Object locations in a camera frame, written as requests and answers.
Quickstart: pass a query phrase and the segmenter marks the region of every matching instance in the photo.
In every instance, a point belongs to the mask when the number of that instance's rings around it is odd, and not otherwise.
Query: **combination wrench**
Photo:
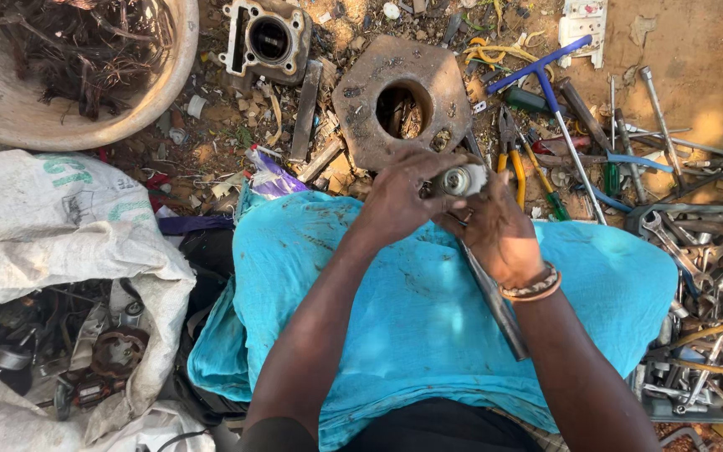
[[[676,243],[666,234],[665,230],[663,229],[663,221],[660,218],[659,213],[656,211],[651,211],[650,215],[654,216],[654,219],[652,221],[647,221],[645,218],[643,218],[640,222],[640,224],[649,231],[653,232],[658,239],[660,239],[661,242],[663,242],[663,246],[666,248],[666,251],[668,251],[669,254],[674,257],[674,260],[679,263],[679,267],[686,272],[691,273],[691,279],[693,280],[693,283],[700,288],[700,290],[704,287],[703,283],[708,283],[708,287],[713,287],[713,279],[708,275],[706,272],[703,272],[699,270],[699,268],[691,262],[690,259],[685,255],[685,253],[679,249]]]

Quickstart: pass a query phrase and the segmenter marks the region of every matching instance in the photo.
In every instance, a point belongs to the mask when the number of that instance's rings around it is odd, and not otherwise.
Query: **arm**
[[[462,239],[499,285],[512,289],[541,281],[549,270],[532,222],[509,193],[507,177],[506,171],[491,172],[482,195],[467,199],[469,209],[454,211],[456,217],[440,214],[434,221]],[[542,300],[514,302],[513,309],[549,410],[571,450],[660,450],[643,408],[561,290]]]
[[[331,388],[356,289],[376,253],[433,215],[464,200],[421,200],[420,187],[441,170],[467,162],[463,155],[416,150],[398,153],[376,178],[356,221],[289,319],[261,368],[244,428],[270,417],[291,417],[316,439],[320,408]]]

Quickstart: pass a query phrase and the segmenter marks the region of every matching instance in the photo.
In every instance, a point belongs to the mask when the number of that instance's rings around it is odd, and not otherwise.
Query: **metal scrap pile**
[[[38,406],[54,406],[59,421],[72,406],[96,406],[125,388],[144,356],[143,311],[126,278],[49,286],[2,304],[0,380],[21,395],[36,389],[37,401],[51,398]]]
[[[79,102],[95,121],[104,105],[112,115],[164,63],[174,25],[163,0],[7,0],[0,26],[13,47],[16,75],[37,77],[40,101]]]

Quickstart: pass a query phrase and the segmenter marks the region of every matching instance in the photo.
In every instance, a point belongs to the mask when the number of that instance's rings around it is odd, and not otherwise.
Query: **person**
[[[351,306],[383,247],[431,220],[467,244],[511,297],[517,323],[557,426],[574,452],[659,450],[655,431],[617,371],[599,352],[543,261],[532,222],[490,171],[467,199],[422,199],[423,181],[475,159],[418,149],[396,153],[361,212],[297,307],[261,368],[239,450],[314,451],[320,407],[340,363]],[[428,399],[377,418],[342,450],[541,450],[504,416]]]

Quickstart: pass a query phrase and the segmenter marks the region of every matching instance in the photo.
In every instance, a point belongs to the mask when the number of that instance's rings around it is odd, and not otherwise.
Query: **hand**
[[[490,170],[487,185],[467,198],[467,208],[431,219],[467,244],[496,283],[515,289],[541,281],[548,269],[532,221],[520,211],[507,187],[508,178],[508,171]]]
[[[415,148],[397,152],[393,163],[378,173],[348,233],[363,236],[366,246],[378,250],[406,238],[438,213],[463,208],[465,199],[450,195],[422,200],[420,188],[423,181],[467,161],[465,154]]]

